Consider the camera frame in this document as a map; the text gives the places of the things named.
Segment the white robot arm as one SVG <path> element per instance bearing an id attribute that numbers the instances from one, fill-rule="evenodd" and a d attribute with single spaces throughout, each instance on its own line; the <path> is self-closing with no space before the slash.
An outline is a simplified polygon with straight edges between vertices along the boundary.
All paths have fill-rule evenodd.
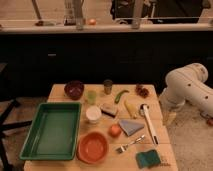
<path id="1" fill-rule="evenodd" d="M 176 68 L 165 77 L 166 88 L 159 100 L 166 111 L 181 109 L 185 101 L 197 106 L 202 112 L 213 117 L 213 88 L 205 84 L 208 70 L 200 63 Z"/>

